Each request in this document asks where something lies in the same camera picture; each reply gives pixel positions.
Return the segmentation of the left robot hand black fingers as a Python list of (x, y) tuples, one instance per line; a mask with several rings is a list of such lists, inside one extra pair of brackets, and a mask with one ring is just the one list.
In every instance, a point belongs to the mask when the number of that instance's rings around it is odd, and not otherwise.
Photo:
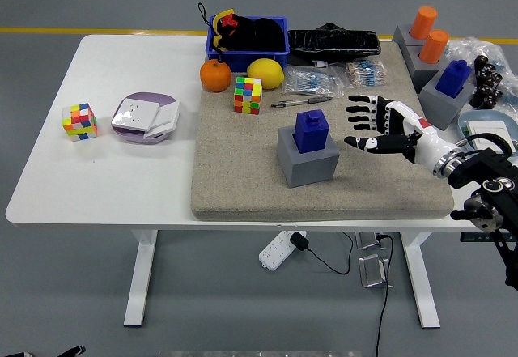
[[(64, 352), (62, 352), (58, 357), (77, 357), (83, 354), (86, 351), (85, 346), (74, 346)], [(29, 353), (27, 351), (20, 351), (14, 354), (5, 355), (5, 357), (34, 357), (34, 354)]]

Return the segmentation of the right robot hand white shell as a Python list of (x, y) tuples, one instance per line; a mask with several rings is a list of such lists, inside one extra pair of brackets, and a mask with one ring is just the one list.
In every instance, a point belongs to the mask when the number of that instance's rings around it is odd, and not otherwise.
[(347, 136), (344, 142), (372, 154), (401, 154), (412, 164), (425, 166), (438, 176), (450, 155), (459, 150), (412, 108), (382, 96), (350, 95), (346, 111), (355, 130), (375, 130), (374, 137)]

